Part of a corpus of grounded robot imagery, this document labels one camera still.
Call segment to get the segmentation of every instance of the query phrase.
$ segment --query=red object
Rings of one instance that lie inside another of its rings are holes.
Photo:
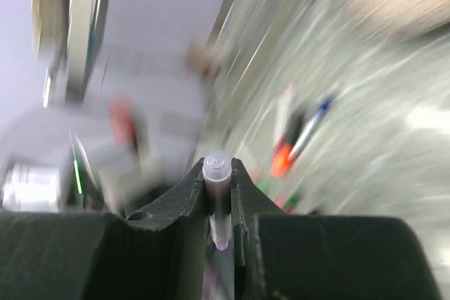
[[[285,144],[275,155],[272,162],[271,174],[274,177],[282,177],[293,161],[289,160],[289,154],[293,147],[290,144]]]
[[[114,139],[120,144],[132,144],[135,139],[133,107],[126,99],[115,99],[109,104]]]

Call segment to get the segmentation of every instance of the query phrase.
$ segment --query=green light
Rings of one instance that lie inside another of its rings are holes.
[[[79,171],[78,171],[78,163],[77,160],[73,161],[73,166],[75,168],[75,177],[77,178],[77,188],[78,188],[78,193],[81,195],[83,193],[82,191],[82,182],[79,179]]]
[[[79,178],[78,162],[77,162],[77,156],[75,154],[75,147],[73,146],[72,131],[69,132],[69,137],[70,137],[70,145],[72,146],[73,166],[75,168],[75,178],[77,179],[77,189],[78,189],[78,193],[80,195],[82,195],[83,194],[82,182],[81,182],[81,179]]]

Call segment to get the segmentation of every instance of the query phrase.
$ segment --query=orange marker cap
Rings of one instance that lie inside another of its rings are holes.
[[[274,177],[282,177],[289,169],[292,160],[289,159],[290,151],[293,147],[290,144],[285,144],[276,153],[274,161],[272,162],[271,174]]]

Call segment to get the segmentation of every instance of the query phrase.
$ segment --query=marker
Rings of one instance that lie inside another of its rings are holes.
[[[314,116],[308,121],[307,125],[303,129],[302,134],[300,135],[297,142],[295,143],[294,148],[290,151],[289,156],[288,156],[288,161],[290,161],[290,162],[295,161],[295,159],[304,150],[309,139],[315,132],[317,126],[319,125],[319,122],[325,116],[325,113],[327,112],[327,110],[330,107],[333,100],[334,100],[334,96],[329,96],[319,107],[316,114],[314,114]]]
[[[281,94],[276,104],[276,116],[274,127],[274,148],[279,146],[286,129],[288,128],[289,118],[292,110],[292,100],[294,91],[294,82],[289,83],[286,90]]]
[[[203,160],[203,181],[208,198],[211,238],[219,251],[231,239],[231,160],[223,151],[214,151]]]
[[[116,143],[132,146],[133,152],[138,154],[138,136],[134,109],[125,99],[112,100],[109,104],[110,121]]]
[[[290,197],[287,197],[286,195],[282,195],[281,197],[276,198],[274,200],[274,203],[276,204],[277,207],[282,209],[284,212],[286,212],[287,214],[290,214],[290,213],[292,213],[294,208],[298,205],[300,200],[301,200],[300,194],[294,193]]]
[[[288,128],[283,136],[279,149],[276,150],[274,161],[272,162],[271,174],[274,177],[282,177],[292,164],[289,154],[294,148],[294,144],[302,132],[304,124],[303,112],[298,112],[292,116]]]

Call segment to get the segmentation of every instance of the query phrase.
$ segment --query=tube cap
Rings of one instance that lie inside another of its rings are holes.
[[[226,181],[231,176],[231,159],[225,152],[216,150],[205,156],[202,172],[206,181]]]

